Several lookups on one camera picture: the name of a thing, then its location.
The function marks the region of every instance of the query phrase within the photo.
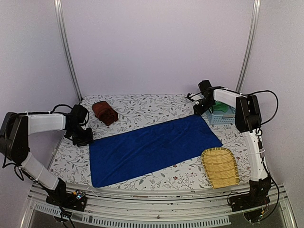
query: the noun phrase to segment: light blue plastic basket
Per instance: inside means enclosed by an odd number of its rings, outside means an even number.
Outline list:
[[[236,110],[233,107],[229,106],[227,112],[214,111],[211,113],[209,110],[206,112],[206,116],[211,125],[215,124],[234,124],[235,122]]]

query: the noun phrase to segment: white backdrop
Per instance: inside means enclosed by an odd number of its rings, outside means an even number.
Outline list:
[[[276,117],[263,126],[267,164],[283,183],[298,227],[304,227],[304,1],[262,1],[256,39],[242,92],[273,90]],[[276,108],[271,94],[258,95],[263,121]]]
[[[64,56],[53,0],[0,0],[0,124],[6,112],[48,111],[77,99]],[[48,165],[62,133],[31,135],[34,156]],[[4,156],[0,153],[2,166]],[[0,227],[20,227],[32,182],[0,169]]]
[[[65,0],[83,95],[235,89],[252,0]]]

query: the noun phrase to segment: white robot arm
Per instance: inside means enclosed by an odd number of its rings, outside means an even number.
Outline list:
[[[247,146],[251,167],[250,191],[247,195],[230,197],[233,211],[248,209],[269,203],[268,191],[271,188],[271,177],[266,169],[265,150],[262,144],[261,114],[255,95],[242,95],[223,87],[212,87],[208,80],[199,83],[203,98],[188,94],[194,101],[194,113],[202,115],[215,101],[230,105],[236,109],[235,125],[241,132]]]
[[[92,129],[82,128],[87,123],[87,115],[87,109],[77,104],[67,114],[7,113],[0,129],[0,152],[5,156],[3,168],[10,164],[15,165],[15,169],[17,167],[20,173],[37,181],[49,194],[47,202],[83,210],[86,198],[81,193],[66,192],[65,182],[50,173],[30,152],[28,136],[40,132],[66,130],[65,137],[72,138],[74,145],[86,145],[93,140]],[[6,158],[13,163],[5,164]]]

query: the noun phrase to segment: blue cloth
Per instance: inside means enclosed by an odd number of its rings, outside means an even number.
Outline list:
[[[99,188],[126,181],[221,146],[197,115],[95,140],[90,144],[92,185]]]

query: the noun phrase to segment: woven bamboo tray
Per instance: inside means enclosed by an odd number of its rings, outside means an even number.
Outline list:
[[[239,184],[238,166],[229,149],[216,147],[204,150],[201,159],[214,189]]]

